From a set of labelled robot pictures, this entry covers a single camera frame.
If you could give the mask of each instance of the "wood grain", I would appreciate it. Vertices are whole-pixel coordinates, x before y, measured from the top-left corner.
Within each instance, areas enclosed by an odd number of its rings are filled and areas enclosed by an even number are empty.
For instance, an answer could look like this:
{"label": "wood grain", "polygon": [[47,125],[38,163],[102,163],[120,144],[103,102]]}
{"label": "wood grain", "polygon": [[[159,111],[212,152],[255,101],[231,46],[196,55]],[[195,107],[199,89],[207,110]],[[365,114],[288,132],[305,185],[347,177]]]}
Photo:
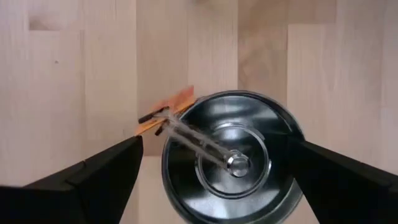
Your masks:
{"label": "wood grain", "polygon": [[384,1],[338,1],[330,147],[379,165]]}
{"label": "wood grain", "polygon": [[86,153],[91,156],[131,137],[137,123],[135,2],[85,1],[84,15]]}
{"label": "wood grain", "polygon": [[398,175],[398,1],[386,2],[382,55],[380,167]]}
{"label": "wood grain", "polygon": [[290,0],[289,24],[328,24],[336,21],[338,0]]}
{"label": "wood grain", "polygon": [[82,0],[33,0],[29,3],[29,30],[78,30],[83,21]]}
{"label": "wood grain", "polygon": [[[188,84],[288,107],[309,141],[398,174],[396,0],[0,0],[0,184],[25,185],[133,134]],[[121,223],[183,221],[165,136],[144,136]],[[286,223],[316,223],[303,199]]]}
{"label": "wood grain", "polygon": [[0,182],[24,185],[82,159],[81,34],[29,32],[23,1],[0,11]]}
{"label": "wood grain", "polygon": [[163,189],[161,170],[162,160],[159,156],[145,156],[142,160],[139,179],[139,222],[152,224],[183,224],[183,219],[173,209]]}
{"label": "wood grain", "polygon": [[238,87],[238,1],[188,4],[188,83],[196,96]]}
{"label": "wood grain", "polygon": [[286,104],[287,0],[239,1],[239,89]]}
{"label": "wood grain", "polygon": [[[188,84],[187,1],[137,0],[138,115]],[[165,135],[144,133],[144,154],[161,155]]]}

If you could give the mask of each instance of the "metal can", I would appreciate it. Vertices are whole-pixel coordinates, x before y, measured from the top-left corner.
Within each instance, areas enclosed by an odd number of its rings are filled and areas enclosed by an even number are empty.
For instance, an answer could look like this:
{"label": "metal can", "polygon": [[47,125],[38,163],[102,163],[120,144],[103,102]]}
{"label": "metal can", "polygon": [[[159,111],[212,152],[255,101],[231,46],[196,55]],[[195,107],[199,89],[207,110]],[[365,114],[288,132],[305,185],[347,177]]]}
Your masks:
{"label": "metal can", "polygon": [[293,116],[276,101],[250,91],[224,91],[199,99],[180,119],[247,155],[250,168],[235,177],[168,138],[162,178],[170,203],[188,223],[280,223],[302,192],[267,133],[304,138]]}

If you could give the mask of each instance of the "shiny metal disc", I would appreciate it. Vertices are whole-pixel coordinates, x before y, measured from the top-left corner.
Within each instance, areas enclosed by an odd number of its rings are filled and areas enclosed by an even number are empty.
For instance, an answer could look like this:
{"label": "shiny metal disc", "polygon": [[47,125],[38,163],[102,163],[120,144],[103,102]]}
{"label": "shiny metal disc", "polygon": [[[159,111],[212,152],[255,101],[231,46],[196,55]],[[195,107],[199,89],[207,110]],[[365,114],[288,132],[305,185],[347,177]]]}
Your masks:
{"label": "shiny metal disc", "polygon": [[200,99],[180,119],[249,160],[232,160],[228,172],[169,138],[162,158],[164,187],[187,222],[279,223],[291,213],[301,190],[278,149],[264,144],[267,133],[303,138],[283,107],[257,93],[226,91]]}

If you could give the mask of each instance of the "can rim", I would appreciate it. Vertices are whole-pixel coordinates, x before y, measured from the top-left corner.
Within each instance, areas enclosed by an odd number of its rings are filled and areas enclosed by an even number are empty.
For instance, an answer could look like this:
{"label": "can rim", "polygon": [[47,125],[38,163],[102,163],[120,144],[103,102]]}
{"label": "can rim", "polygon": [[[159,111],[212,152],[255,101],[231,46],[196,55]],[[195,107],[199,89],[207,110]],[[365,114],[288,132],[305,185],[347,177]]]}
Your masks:
{"label": "can rim", "polygon": [[[189,114],[192,110],[194,110],[198,105],[202,104],[204,101],[228,95],[247,96],[250,98],[255,98],[257,100],[260,100],[261,102],[268,104],[272,109],[275,110],[275,112],[279,114],[281,118],[284,119],[284,121],[287,123],[287,126],[292,132],[299,134],[300,135],[299,138],[305,139],[302,129],[300,128],[298,122],[296,122],[294,116],[283,105],[278,103],[276,100],[269,98],[268,96],[264,96],[260,93],[247,91],[247,90],[227,90],[227,91],[214,93],[208,96],[203,96],[199,98],[198,101],[194,105],[192,105],[189,109],[184,111],[181,114],[180,119],[182,119],[186,114]],[[167,171],[167,165],[168,165],[167,159],[169,156],[169,150],[167,150],[168,149],[167,145],[169,139],[170,138],[167,137],[164,144],[164,150],[162,153],[162,180],[163,180],[162,183],[168,199],[170,200],[173,208],[178,211],[179,215],[186,222],[197,223],[197,221],[201,221],[203,223],[214,223],[214,222],[209,222],[208,220],[203,220],[200,217],[194,216],[193,213],[195,212],[194,211],[191,212],[189,208],[184,207],[183,203],[176,198],[175,196],[176,192],[172,187],[171,180],[169,178]],[[294,211],[294,209],[301,201],[301,198],[302,198],[302,191],[297,182],[293,180],[290,189],[286,193],[286,196],[281,201],[281,203],[274,209],[273,212],[261,217],[260,219],[250,221],[249,223],[257,223],[258,221],[261,222],[264,221],[265,219],[269,220],[269,222],[281,223]]]}

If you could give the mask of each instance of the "light wooden table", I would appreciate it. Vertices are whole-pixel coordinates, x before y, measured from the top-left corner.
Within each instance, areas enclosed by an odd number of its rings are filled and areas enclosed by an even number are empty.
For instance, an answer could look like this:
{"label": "light wooden table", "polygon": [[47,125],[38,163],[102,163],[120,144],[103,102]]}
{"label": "light wooden table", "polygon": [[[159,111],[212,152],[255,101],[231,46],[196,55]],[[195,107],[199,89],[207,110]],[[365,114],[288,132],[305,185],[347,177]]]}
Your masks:
{"label": "light wooden table", "polygon": [[[245,89],[309,141],[398,174],[396,0],[0,0],[0,184],[133,135],[151,104]],[[145,154],[123,223],[182,223]],[[303,200],[286,223],[316,223]]]}

